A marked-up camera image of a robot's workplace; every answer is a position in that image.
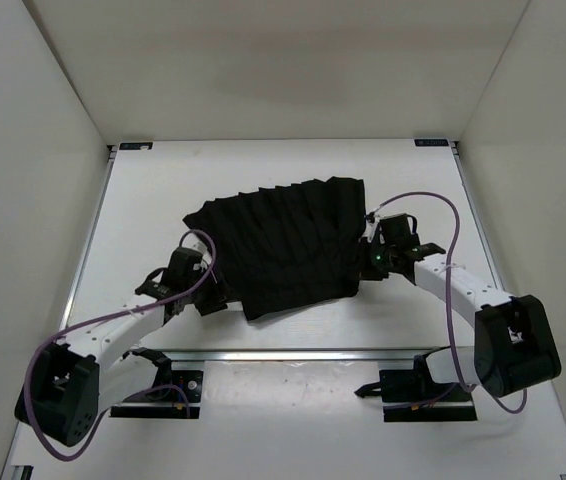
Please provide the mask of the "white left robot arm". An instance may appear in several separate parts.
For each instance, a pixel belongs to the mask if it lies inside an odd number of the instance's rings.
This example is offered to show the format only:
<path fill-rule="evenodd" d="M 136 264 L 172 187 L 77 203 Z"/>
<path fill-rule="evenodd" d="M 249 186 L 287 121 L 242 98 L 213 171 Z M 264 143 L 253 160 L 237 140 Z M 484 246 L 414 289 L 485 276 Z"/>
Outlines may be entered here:
<path fill-rule="evenodd" d="M 202 315 L 227 306 L 221 275 L 197 254 L 151 272 L 137 304 L 70 326 L 37 348 L 14 409 L 41 441 L 74 447 L 91 439 L 112 407 L 135 397 L 188 398 L 172 378 L 172 362 L 142 341 L 187 306 Z"/>

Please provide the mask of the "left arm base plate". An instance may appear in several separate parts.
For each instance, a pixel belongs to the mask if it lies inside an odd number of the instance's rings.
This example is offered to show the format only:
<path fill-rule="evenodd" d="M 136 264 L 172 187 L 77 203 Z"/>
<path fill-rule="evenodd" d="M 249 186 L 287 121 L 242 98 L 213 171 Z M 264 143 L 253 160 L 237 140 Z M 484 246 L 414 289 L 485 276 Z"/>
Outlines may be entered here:
<path fill-rule="evenodd" d="M 204 371 L 180 369 L 172 371 L 169 384 L 178 390 L 160 391 L 137 395 L 131 400 L 115 405 L 111 418 L 154 420 L 197 420 L 200 417 Z"/>

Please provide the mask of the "black pleated skirt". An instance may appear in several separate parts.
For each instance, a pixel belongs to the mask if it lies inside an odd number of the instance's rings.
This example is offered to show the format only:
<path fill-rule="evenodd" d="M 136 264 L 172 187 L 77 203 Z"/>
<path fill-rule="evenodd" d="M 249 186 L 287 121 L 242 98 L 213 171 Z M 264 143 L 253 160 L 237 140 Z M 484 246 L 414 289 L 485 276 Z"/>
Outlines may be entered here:
<path fill-rule="evenodd" d="M 355 296 L 365 214 L 363 180 L 332 177 L 216 198 L 183 222 L 213 240 L 217 267 L 254 321 Z"/>

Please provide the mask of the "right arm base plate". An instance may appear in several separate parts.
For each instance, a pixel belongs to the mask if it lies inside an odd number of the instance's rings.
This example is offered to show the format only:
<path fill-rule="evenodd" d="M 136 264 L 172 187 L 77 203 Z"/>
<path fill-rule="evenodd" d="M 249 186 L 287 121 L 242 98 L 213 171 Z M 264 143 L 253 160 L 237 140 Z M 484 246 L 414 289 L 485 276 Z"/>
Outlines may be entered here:
<path fill-rule="evenodd" d="M 478 420 L 470 393 L 455 383 L 434 383 L 416 368 L 380 370 L 378 381 L 362 385 L 354 394 L 361 399 L 380 398 L 385 423 Z"/>

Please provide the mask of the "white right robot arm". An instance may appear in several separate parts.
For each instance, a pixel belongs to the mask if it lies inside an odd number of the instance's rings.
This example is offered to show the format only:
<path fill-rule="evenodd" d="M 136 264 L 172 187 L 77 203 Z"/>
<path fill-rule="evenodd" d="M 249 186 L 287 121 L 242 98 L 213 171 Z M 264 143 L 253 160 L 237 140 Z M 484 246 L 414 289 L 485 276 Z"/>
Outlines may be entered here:
<path fill-rule="evenodd" d="M 446 313 L 458 315 L 473 329 L 470 347 L 449 345 L 425 355 L 424 367 L 411 376 L 412 391 L 434 400 L 447 384 L 481 386 L 502 398 L 561 374 L 562 365 L 542 302 L 500 290 L 448 261 L 434 243 L 390 245 L 359 242 L 363 280 L 391 274 L 444 302 Z"/>

